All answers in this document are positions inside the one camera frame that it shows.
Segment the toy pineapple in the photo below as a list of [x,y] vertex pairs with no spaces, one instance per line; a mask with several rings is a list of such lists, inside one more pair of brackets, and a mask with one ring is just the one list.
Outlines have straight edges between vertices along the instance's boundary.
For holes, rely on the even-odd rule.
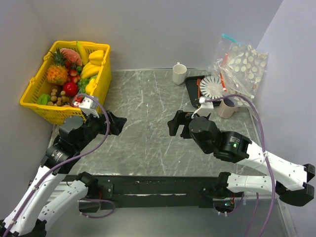
[[66,58],[60,49],[56,49],[54,53],[50,51],[50,53],[52,54],[53,64],[47,70],[47,81],[50,84],[62,86],[66,83],[68,77]]

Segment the polka dot zip bag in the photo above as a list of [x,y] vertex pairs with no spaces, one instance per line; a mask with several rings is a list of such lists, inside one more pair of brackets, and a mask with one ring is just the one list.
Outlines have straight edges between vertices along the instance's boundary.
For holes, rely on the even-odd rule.
[[225,82],[236,93],[253,99],[266,70],[268,53],[256,50],[250,44],[233,43],[227,52]]

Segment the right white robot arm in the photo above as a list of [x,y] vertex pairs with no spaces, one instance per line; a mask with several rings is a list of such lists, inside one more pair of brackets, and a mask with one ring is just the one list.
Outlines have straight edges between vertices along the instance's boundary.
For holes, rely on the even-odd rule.
[[211,196],[225,198],[241,192],[274,194],[292,206],[304,206],[314,199],[315,189],[309,184],[316,173],[313,165],[294,164],[264,152],[248,137],[234,131],[221,131],[215,122],[193,113],[179,110],[167,125],[170,136],[175,136],[182,125],[180,136],[193,139],[205,154],[262,173],[261,176],[249,176],[221,172],[215,187],[205,189]]

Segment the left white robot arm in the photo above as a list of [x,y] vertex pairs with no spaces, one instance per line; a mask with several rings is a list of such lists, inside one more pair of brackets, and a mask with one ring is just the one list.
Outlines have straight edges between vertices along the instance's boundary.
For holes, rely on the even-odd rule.
[[97,178],[83,172],[54,200],[48,200],[77,163],[73,158],[79,156],[98,134],[119,135],[126,122],[126,118],[116,117],[110,111],[105,115],[89,114],[85,119],[80,116],[66,118],[52,146],[46,150],[33,182],[10,215],[0,222],[0,235],[44,237],[75,202],[97,197]]

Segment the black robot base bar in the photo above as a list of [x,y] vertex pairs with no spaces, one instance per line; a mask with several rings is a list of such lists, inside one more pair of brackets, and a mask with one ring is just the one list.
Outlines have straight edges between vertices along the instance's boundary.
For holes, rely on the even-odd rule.
[[87,198],[104,201],[101,209],[197,206],[212,208],[214,199],[239,198],[228,190],[228,174],[219,177],[101,176],[83,172],[72,177],[88,185]]

